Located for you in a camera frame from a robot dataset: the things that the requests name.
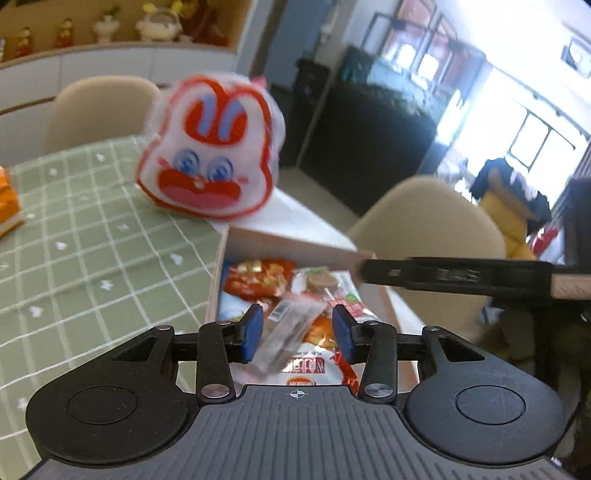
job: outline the clothing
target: clothing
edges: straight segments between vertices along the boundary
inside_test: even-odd
[[[522,237],[524,240],[527,235],[537,232],[552,218],[548,199],[538,192],[535,198],[528,200],[529,195],[527,195],[527,189],[524,188],[523,184],[519,181],[512,182],[512,176],[514,178],[515,172],[513,167],[504,158],[497,158],[487,160],[484,167],[478,172],[478,176],[470,189],[470,193],[476,200],[483,199],[486,192],[489,191],[489,173],[493,169],[497,170],[501,175],[504,187],[537,218],[537,220],[526,220],[527,228],[525,235]]]

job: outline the beige chair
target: beige chair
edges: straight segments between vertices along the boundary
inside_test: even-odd
[[[160,91],[140,77],[91,77],[72,83],[56,98],[45,152],[142,132]]]
[[[396,185],[349,232],[359,248],[379,258],[505,258],[503,237],[488,215],[432,177]],[[478,340],[486,297],[397,289],[426,325]]]

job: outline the metal screw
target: metal screw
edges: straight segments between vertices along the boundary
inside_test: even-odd
[[[223,398],[229,393],[230,389],[220,383],[210,383],[201,389],[201,395],[207,398]]]
[[[385,398],[394,393],[394,390],[385,383],[371,383],[363,391],[372,398]]]

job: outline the black cabinet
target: black cabinet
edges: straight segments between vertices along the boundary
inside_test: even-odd
[[[301,165],[357,215],[415,175],[436,136],[430,118],[374,93],[367,85],[337,81]]]
[[[291,108],[285,119],[287,135],[281,149],[281,167],[296,164],[310,122],[328,81],[330,69],[308,59],[297,62],[298,75],[291,94]]]

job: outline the figurine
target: figurine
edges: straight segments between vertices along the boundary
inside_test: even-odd
[[[71,18],[66,18],[60,25],[60,34],[56,38],[56,47],[65,48],[74,45],[74,24]]]
[[[183,9],[181,0],[175,0],[170,8],[158,8],[154,4],[144,4],[142,8],[146,14],[135,28],[143,41],[172,42],[181,33],[183,27],[178,20],[178,13]]]
[[[33,53],[33,37],[31,35],[31,29],[29,27],[23,28],[18,33],[18,43],[15,49],[15,58],[20,59]]]
[[[98,43],[111,43],[113,41],[113,35],[121,26],[119,20],[115,19],[115,15],[120,11],[121,7],[114,5],[112,8],[103,12],[103,20],[94,24],[93,30],[98,38]]]
[[[179,13],[183,38],[196,43],[228,46],[228,38],[219,29],[219,12],[208,0],[184,0]]]

